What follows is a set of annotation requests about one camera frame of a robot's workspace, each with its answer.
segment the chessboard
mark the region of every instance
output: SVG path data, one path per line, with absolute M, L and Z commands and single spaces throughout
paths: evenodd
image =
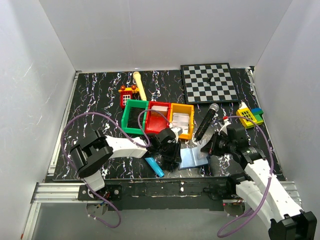
M 181 65 L 187 104 L 239 102 L 229 63 Z

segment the floor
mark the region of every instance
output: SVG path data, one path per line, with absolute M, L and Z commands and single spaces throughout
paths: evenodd
M 217 240 L 221 239 L 218 230 L 234 219 L 225 212 L 207 209 L 123 210 L 121 215 L 122 224 L 111 229 L 87 217 L 83 203 L 42 203 L 32 240 Z M 111 224 L 118 221 L 115 212 L 107 212 L 102 218 Z M 269 240 L 269 236 L 260 218 L 255 217 L 226 239 Z
M 145 88 L 147 99 L 150 101 L 185 103 L 183 84 L 180 70 L 163 70 L 163 71 L 142 71 L 141 79 Z M 239 99 L 246 103 L 250 108 L 258 107 L 257 99 L 250 83 L 248 72 L 244 68 L 231 69 L 235 88 L 238 92 Z M 68 120 L 84 112 L 100 112 L 121 122 L 123 110 L 120 108 L 120 94 L 118 89 L 121 85 L 130 86 L 133 82 L 132 72 L 96 72 L 80 73 L 74 90 Z M 208 104 L 195 105 L 194 113 L 194 132 L 201 123 L 208 110 Z M 218 119 L 223 116 L 235 115 L 239 108 L 239 103 L 219 103 L 218 116 L 215 118 L 211 128 L 206 132 L 204 138 L 210 138 L 212 132 L 218 127 Z M 266 127 L 263 124 L 262 129 L 269 137 Z M 101 129 L 106 135 L 120 137 L 120 132 L 113 125 L 108 124 L 100 117 L 87 117 L 79 119 L 73 124 L 72 128 L 67 131 L 67 150 L 70 149 L 71 143 L 76 143 L 90 130 Z M 250 137 L 250 143 L 257 145 L 267 153 L 262 136 L 256 129 L 248 129 L 247 134 Z M 193 147 L 193 140 L 185 141 L 182 148 Z M 272 146 L 273 158 L 275 160 L 274 173 L 278 179 L 285 180 L 277 157 L 275 156 Z M 164 170 L 165 178 L 203 178 L 203 177 L 221 177 L 243 170 L 228 155 L 224 157 L 213 156 L 210 164 L 199 168 L 190 168 L 178 170 L 176 165 L 167 164 L 160 157 L 156 158 L 157 163 Z M 145 179 L 156 178 L 156 174 L 144 159 L 133 158 L 116 158 L 108 161 L 101 170 L 102 176 L 107 179 Z M 69 167 L 67 161 L 60 152 L 55 168 L 54 181 L 76 181 L 78 176 L 75 171 Z

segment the plastic container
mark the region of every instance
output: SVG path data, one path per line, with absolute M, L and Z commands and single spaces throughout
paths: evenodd
M 140 128 L 132 128 L 128 127 L 128 120 L 129 117 L 130 120 L 134 121 L 134 118 L 138 122 L 138 116 L 130 116 L 131 108 L 139 108 L 141 110 L 147 110 L 148 109 L 149 102 L 148 101 L 141 101 L 141 100 L 134 100 L 134 99 L 128 99 L 125 104 L 124 113 L 121 119 L 121 128 L 124 130 L 127 134 L 137 134 L 137 135 L 143 135 Z M 147 113 L 145 112 L 143 115 L 143 121 L 142 121 L 142 129 L 145 129 L 145 122 L 146 122 Z
M 170 121 L 170 112 L 171 112 L 170 102 L 149 101 L 148 109 L 152 109 L 153 106 L 167 107 L 168 108 L 167 113 L 164 115 Z M 160 133 L 161 130 L 168 127 L 169 127 L 169 123 L 156 112 L 148 111 L 146 113 L 145 132 L 147 134 L 150 134 L 150 133 L 158 134 Z
M 190 116 L 188 133 L 187 134 L 182 133 L 179 136 L 179 138 L 186 139 L 186 140 L 192 139 L 192 135 L 193 135 L 193 131 L 194 131 L 194 114 L 195 114 L 194 106 L 188 105 L 188 104 L 171 103 L 170 123 L 172 122 L 174 113 L 183 113 L 183 114 L 188 114 Z

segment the red toy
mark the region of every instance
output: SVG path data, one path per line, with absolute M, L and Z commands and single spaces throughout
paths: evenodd
M 124 109 L 126 107 L 127 100 L 132 99 L 132 94 L 138 93 L 139 88 L 137 88 L 136 85 L 132 85 L 131 87 L 122 85 L 118 92 L 120 93 L 120 107 Z

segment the wooden bat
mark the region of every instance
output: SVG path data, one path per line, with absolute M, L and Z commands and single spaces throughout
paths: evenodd
M 140 98 L 142 99 L 142 101 L 147 101 L 145 89 L 141 82 L 141 75 L 138 71 L 135 71 L 133 73 L 133 79 L 135 80 L 136 86 L 139 89 Z

